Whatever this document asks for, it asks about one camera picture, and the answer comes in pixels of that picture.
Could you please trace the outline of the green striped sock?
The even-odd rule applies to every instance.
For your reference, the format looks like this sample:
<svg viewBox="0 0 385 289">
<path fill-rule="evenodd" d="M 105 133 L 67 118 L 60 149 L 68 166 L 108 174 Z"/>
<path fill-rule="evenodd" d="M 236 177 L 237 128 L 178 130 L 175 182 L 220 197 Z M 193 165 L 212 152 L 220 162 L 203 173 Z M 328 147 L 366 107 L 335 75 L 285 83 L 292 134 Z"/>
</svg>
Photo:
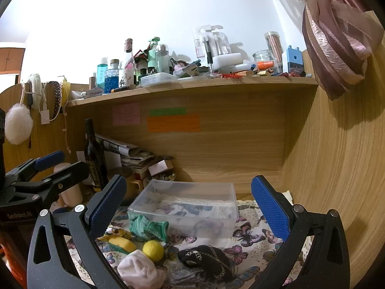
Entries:
<svg viewBox="0 0 385 289">
<path fill-rule="evenodd" d="M 128 213 L 129 231 L 142 241 L 168 241 L 168 227 L 167 221 L 150 221 L 144 215 L 138 215 L 133 212 Z"/>
</svg>

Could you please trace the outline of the green sticky note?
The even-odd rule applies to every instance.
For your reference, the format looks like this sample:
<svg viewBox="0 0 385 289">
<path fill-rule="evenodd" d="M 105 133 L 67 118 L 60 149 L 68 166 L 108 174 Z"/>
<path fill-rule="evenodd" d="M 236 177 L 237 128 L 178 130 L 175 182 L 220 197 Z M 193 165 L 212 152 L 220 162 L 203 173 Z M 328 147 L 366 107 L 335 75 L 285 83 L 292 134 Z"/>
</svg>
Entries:
<svg viewBox="0 0 385 289">
<path fill-rule="evenodd" d="M 176 108 L 155 108 L 149 112 L 150 117 L 162 117 L 162 116 L 182 116 L 187 114 L 185 107 Z"/>
</svg>

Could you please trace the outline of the teal tall bottle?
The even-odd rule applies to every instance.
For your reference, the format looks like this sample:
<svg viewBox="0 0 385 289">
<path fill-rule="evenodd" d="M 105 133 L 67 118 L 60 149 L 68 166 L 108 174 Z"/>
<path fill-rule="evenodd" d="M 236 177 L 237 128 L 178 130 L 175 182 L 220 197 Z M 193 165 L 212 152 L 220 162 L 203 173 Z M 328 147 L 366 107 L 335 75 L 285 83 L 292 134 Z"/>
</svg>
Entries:
<svg viewBox="0 0 385 289">
<path fill-rule="evenodd" d="M 97 65 L 96 68 L 96 86 L 104 89 L 104 78 L 105 72 L 108 69 L 108 60 L 107 58 L 102 58 L 101 62 Z"/>
</svg>

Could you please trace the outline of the grey shiny fabric piece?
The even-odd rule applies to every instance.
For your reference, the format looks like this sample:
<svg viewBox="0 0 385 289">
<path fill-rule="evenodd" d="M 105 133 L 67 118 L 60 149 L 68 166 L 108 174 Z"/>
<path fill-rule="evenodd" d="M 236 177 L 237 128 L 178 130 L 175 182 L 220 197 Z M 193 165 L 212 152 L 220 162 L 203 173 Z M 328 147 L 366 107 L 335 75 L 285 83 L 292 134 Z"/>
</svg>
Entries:
<svg viewBox="0 0 385 289">
<path fill-rule="evenodd" d="M 182 263 L 172 264 L 164 281 L 167 288 L 216 288 L 217 281 L 210 278 L 202 268 L 188 268 Z"/>
</svg>

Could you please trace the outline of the dark wine bottle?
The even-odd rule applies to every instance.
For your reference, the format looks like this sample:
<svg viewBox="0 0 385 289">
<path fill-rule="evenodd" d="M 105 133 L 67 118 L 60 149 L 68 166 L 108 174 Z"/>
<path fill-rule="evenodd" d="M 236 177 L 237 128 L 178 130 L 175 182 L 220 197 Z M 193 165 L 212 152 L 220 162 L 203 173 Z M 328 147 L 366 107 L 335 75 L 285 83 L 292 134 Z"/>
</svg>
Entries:
<svg viewBox="0 0 385 289">
<path fill-rule="evenodd" d="M 108 184 L 108 171 L 105 162 L 104 150 L 96 140 L 92 119 L 85 120 L 86 144 L 85 161 L 90 169 L 91 179 L 95 192 L 100 192 Z"/>
</svg>

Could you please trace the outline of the pink sticky note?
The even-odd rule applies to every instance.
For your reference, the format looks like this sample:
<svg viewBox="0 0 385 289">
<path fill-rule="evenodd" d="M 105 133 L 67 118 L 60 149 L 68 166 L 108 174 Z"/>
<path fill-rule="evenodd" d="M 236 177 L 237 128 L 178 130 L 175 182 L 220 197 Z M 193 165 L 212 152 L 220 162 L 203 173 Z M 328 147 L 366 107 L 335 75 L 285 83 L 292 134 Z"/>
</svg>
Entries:
<svg viewBox="0 0 385 289">
<path fill-rule="evenodd" d="M 112 108 L 112 123 L 114 126 L 140 125 L 140 105 L 129 103 Z"/>
</svg>

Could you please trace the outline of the clear plastic storage box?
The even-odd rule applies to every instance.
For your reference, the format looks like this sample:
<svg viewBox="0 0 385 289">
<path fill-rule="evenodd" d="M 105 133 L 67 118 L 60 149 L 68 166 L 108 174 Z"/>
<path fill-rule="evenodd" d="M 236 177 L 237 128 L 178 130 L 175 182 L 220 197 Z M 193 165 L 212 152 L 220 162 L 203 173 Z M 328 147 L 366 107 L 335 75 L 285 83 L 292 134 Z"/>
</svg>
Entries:
<svg viewBox="0 0 385 289">
<path fill-rule="evenodd" d="M 169 223 L 169 234 L 200 238 L 230 238 L 239 216 L 233 183 L 156 179 L 128 207 L 128 213 Z"/>
</svg>

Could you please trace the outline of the blue plastic box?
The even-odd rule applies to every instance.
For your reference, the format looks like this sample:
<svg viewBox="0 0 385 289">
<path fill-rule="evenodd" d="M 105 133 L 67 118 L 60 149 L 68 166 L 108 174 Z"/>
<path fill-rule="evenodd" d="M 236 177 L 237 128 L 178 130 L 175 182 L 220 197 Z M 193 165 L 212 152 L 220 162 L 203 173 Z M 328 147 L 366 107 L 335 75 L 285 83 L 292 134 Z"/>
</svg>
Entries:
<svg viewBox="0 0 385 289">
<path fill-rule="evenodd" d="M 305 71 L 303 64 L 302 52 L 298 47 L 293 48 L 291 45 L 288 46 L 286 52 L 286 69 L 287 72 L 296 72 L 301 74 Z"/>
</svg>

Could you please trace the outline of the white fluffy pompom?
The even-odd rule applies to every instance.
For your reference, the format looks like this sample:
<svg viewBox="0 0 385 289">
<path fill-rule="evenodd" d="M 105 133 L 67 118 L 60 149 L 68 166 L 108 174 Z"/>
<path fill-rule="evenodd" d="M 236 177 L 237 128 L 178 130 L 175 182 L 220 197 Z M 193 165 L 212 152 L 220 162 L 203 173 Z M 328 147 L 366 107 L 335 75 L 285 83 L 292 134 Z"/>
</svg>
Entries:
<svg viewBox="0 0 385 289">
<path fill-rule="evenodd" d="M 33 120 L 26 105 L 17 103 L 6 113 L 5 137 L 11 144 L 19 145 L 26 141 L 32 129 Z"/>
</svg>

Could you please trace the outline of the small pink cardboard box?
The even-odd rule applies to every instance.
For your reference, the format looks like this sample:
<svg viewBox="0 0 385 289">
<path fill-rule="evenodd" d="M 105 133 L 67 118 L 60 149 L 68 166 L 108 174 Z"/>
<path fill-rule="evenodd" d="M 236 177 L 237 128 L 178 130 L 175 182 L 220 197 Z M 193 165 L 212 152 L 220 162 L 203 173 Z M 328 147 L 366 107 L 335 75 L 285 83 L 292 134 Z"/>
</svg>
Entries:
<svg viewBox="0 0 385 289">
<path fill-rule="evenodd" d="M 157 174 L 161 174 L 165 171 L 169 171 L 173 169 L 173 164 L 171 160 L 161 160 L 153 165 L 151 165 L 148 170 L 151 176 L 156 176 Z"/>
</svg>

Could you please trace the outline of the wooden shelf board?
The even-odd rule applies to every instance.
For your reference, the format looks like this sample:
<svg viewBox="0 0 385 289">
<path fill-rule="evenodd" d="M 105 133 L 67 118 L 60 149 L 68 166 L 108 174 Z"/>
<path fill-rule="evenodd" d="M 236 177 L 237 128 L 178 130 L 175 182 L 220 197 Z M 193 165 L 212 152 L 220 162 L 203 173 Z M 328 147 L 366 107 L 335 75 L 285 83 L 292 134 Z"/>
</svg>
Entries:
<svg viewBox="0 0 385 289">
<path fill-rule="evenodd" d="M 72 100 L 68 107 L 90 105 L 99 102 L 132 102 L 161 97 L 189 95 L 247 93 L 257 91 L 287 91 L 318 87 L 314 78 L 302 77 L 242 77 L 242 78 L 203 78 L 193 77 L 180 82 L 157 84 L 138 89 L 129 89 L 88 99 Z"/>
</svg>

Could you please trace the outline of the black white patterned headband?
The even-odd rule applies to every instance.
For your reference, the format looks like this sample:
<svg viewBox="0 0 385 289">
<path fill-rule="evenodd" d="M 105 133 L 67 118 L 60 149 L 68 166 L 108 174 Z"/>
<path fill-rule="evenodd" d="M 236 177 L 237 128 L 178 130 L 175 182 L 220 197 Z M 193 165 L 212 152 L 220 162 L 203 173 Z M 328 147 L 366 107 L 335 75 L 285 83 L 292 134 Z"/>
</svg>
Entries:
<svg viewBox="0 0 385 289">
<path fill-rule="evenodd" d="M 230 259 L 216 247 L 199 245 L 180 250 L 178 259 L 188 268 L 201 268 L 208 277 L 219 282 L 230 282 L 234 278 Z"/>
</svg>

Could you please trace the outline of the white sock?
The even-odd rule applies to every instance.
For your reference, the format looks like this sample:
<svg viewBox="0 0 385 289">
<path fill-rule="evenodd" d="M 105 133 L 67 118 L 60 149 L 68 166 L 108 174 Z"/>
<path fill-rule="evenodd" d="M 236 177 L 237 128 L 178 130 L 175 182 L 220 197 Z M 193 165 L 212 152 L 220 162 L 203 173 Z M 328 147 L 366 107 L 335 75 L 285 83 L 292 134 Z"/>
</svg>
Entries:
<svg viewBox="0 0 385 289">
<path fill-rule="evenodd" d="M 117 272 L 127 286 L 136 289 L 161 288 L 167 276 L 141 250 L 127 255 L 117 266 Z"/>
</svg>

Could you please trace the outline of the yellow cat plush toy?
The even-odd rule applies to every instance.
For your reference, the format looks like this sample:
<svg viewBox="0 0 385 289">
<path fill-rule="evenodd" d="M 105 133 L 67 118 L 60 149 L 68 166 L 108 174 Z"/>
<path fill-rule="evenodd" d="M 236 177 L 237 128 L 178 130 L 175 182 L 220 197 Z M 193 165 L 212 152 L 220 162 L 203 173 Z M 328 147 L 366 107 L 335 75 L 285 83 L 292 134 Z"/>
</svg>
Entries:
<svg viewBox="0 0 385 289">
<path fill-rule="evenodd" d="M 129 254 L 137 249 L 131 241 L 132 234 L 119 226 L 109 226 L 104 235 L 96 239 L 102 252 L 120 252 Z"/>
</svg>

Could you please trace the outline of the stack of papers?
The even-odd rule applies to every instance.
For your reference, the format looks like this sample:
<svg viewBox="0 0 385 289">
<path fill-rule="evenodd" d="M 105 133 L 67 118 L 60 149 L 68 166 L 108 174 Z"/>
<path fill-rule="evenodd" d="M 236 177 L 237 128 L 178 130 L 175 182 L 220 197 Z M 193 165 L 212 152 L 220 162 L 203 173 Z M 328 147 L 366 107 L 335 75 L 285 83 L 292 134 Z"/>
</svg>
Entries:
<svg viewBox="0 0 385 289">
<path fill-rule="evenodd" d="M 155 158 L 152 152 L 133 144 L 112 140 L 100 134 L 96 134 L 96 140 L 106 151 L 119 154 L 124 166 L 141 168 Z"/>
</svg>

